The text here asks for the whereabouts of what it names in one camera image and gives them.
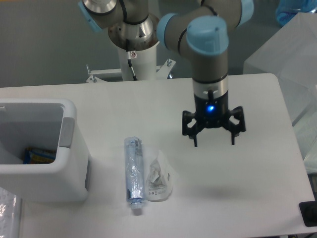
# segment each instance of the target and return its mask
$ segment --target gray wall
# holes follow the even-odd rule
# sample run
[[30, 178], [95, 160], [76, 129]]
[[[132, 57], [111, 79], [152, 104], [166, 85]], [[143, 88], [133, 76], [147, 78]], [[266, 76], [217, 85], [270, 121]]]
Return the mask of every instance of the gray wall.
[[[77, 7], [79, 0], [0, 1], [0, 87], [83, 83], [91, 70], [119, 68], [107, 32], [93, 33]], [[278, 29], [277, 0], [255, 0], [252, 20], [229, 34], [229, 73], [242, 65]], [[199, 7], [196, 0], [150, 0], [157, 17]], [[158, 65], [177, 61], [176, 77], [191, 77], [188, 62], [158, 46]]]

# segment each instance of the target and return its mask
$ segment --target blue object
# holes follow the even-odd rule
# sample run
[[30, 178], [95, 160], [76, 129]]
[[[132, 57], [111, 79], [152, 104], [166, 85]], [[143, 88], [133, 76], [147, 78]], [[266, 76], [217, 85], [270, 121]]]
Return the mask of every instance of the blue object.
[[158, 23], [157, 37], [158, 37], [159, 42], [165, 47], [166, 47], [165, 39], [164, 39], [165, 38], [165, 29], [167, 27], [169, 20], [175, 15], [177, 15], [177, 14], [176, 13], [169, 13], [169, 14], [165, 15], [164, 17], [162, 17]]
[[137, 137], [126, 138], [124, 152], [126, 200], [132, 209], [140, 209], [145, 200], [142, 141]]
[[214, 106], [208, 105], [207, 106], [207, 112], [211, 113], [214, 110]]
[[217, 16], [201, 16], [187, 27], [187, 43], [195, 52], [205, 56], [222, 54], [229, 45], [226, 22]]
[[238, 26], [242, 25], [243, 23], [251, 19], [254, 12], [253, 0], [241, 0], [241, 7], [241, 19]]
[[276, 20], [281, 26], [289, 22], [298, 12], [316, 13], [317, 0], [280, 0], [276, 9]]
[[88, 13], [88, 11], [85, 9], [84, 4], [80, 1], [78, 3], [79, 9], [81, 10], [81, 12], [83, 13], [85, 19], [87, 20], [90, 28], [94, 31], [94, 32], [101, 32], [102, 29], [97, 25], [97, 23], [93, 20], [93, 18], [91, 17], [91, 15]]

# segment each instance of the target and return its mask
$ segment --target white bin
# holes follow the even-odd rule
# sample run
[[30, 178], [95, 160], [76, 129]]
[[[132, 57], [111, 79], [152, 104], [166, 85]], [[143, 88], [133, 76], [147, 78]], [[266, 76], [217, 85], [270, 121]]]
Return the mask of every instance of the white bin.
[[[79, 201], [89, 151], [65, 99], [0, 99], [0, 187], [30, 201]], [[27, 147], [56, 150], [51, 164], [24, 165]]]

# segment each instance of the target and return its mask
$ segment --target light blue joint cover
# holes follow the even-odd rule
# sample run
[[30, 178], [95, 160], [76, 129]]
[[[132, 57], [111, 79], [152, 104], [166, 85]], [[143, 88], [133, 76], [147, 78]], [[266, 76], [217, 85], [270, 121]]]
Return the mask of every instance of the light blue joint cover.
[[243, 23], [251, 19], [254, 12], [253, 0], [241, 0], [241, 7], [241, 20], [238, 26], [242, 25]]
[[80, 1], [78, 3], [78, 6], [81, 10], [81, 12], [83, 13], [86, 21], [88, 22], [88, 25], [90, 26], [90, 28], [94, 31], [94, 32], [101, 32], [102, 29], [97, 25], [97, 23], [93, 20], [93, 18], [91, 17], [91, 15], [88, 13], [88, 11], [85, 9], [84, 4]]
[[158, 37], [158, 40], [160, 41], [160, 43], [165, 47], [166, 47], [165, 39], [164, 39], [165, 38], [165, 29], [167, 27], [169, 20], [175, 15], [177, 15], [177, 14], [176, 13], [169, 13], [169, 14], [165, 15], [164, 17], [162, 17], [158, 23], [157, 37]]
[[189, 47], [205, 56], [218, 56], [229, 45], [225, 20], [217, 16], [201, 16], [192, 20], [187, 27]]

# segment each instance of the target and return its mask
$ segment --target blue led light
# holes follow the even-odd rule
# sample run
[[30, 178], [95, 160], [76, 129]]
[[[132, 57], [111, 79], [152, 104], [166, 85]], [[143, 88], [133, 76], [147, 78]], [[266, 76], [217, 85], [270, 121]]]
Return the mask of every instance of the blue led light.
[[207, 106], [207, 112], [211, 113], [214, 110], [214, 106]]

